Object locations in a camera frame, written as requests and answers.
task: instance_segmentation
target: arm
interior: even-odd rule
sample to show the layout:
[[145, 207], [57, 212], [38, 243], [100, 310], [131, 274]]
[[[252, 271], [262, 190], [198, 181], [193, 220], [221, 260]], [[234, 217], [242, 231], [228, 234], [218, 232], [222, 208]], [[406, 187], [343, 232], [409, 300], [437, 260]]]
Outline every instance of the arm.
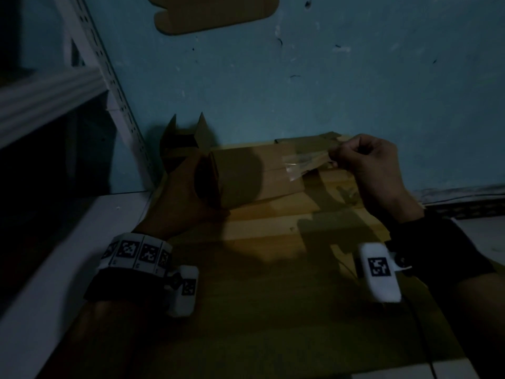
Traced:
[[[196, 195], [194, 175], [202, 160], [202, 155], [195, 152], [168, 176], [160, 199], [133, 232], [167, 240], [200, 222], [227, 214], [209, 207]], [[152, 312], [158, 311], [158, 296], [154, 293], [163, 289], [163, 282], [161, 278], [146, 281], [146, 273], [139, 271], [123, 272], [130, 283], [133, 280], [144, 285], [145, 297], [136, 298], [135, 303], [127, 299], [87, 302], [41, 370], [39, 379], [126, 376], [136, 346], [147, 325], [152, 323]]]
[[405, 251], [477, 373], [495, 377], [505, 359], [504, 278], [454, 223], [425, 217], [403, 185], [394, 144], [361, 134], [329, 153], [354, 174], [365, 208]]

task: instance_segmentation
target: left hand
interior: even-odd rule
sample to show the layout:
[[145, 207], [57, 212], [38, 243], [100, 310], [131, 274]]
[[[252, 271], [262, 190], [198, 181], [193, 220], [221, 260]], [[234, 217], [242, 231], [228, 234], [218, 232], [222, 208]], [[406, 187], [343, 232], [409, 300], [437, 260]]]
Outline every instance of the left hand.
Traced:
[[195, 150], [177, 169], [168, 175], [160, 198], [133, 232], [168, 240], [199, 223], [228, 216], [228, 210], [210, 207], [195, 191], [195, 172], [205, 160]]

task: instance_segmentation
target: wooden surface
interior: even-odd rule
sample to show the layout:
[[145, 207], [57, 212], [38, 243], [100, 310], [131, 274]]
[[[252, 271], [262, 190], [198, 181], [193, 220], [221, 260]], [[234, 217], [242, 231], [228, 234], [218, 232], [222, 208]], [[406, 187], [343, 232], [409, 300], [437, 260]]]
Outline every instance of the wooden surface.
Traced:
[[[196, 309], [167, 319], [134, 376], [326, 377], [425, 361], [403, 304], [363, 299], [351, 253], [388, 239], [342, 170], [311, 172], [306, 190], [232, 211], [172, 240], [174, 263], [196, 265]], [[426, 287], [398, 274], [436, 360], [462, 357]]]

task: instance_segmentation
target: right hand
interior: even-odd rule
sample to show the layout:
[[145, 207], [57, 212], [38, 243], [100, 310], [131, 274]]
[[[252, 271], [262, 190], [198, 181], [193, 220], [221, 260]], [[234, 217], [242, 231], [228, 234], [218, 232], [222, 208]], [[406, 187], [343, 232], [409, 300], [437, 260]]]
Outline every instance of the right hand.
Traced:
[[424, 216], [403, 185], [394, 143], [358, 134], [330, 149], [329, 155], [338, 167], [353, 173], [365, 208], [388, 229]]

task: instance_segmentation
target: black cable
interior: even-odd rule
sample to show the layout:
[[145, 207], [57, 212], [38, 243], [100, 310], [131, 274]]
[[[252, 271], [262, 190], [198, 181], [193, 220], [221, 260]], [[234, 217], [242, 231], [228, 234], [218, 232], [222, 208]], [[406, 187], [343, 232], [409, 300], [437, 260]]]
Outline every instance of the black cable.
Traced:
[[416, 323], [419, 338], [421, 340], [421, 347], [423, 348], [424, 354], [426, 355], [426, 360], [430, 365], [430, 370], [433, 379], [438, 379], [437, 373], [435, 372], [435, 367], [433, 367], [433, 358], [431, 357], [430, 347], [428, 346], [428, 341], [426, 340], [426, 335], [424, 334], [423, 326], [421, 325], [421, 321], [419, 319], [419, 316], [417, 315], [416, 309], [413, 306], [412, 302], [405, 295], [402, 295], [401, 297], [403, 301], [407, 304], [408, 309], [412, 313], [414, 322]]
[[433, 202], [422, 202], [423, 205], [432, 205], [434, 203], [442, 203], [442, 202], [449, 202], [449, 201], [454, 201], [454, 200], [461, 200], [463, 198], [470, 198], [470, 197], [498, 197], [502, 196], [505, 197], [505, 193], [493, 193], [493, 194], [471, 194], [468, 196], [461, 196], [461, 197], [454, 197], [454, 198], [449, 198], [446, 200], [441, 200], [441, 201], [433, 201]]

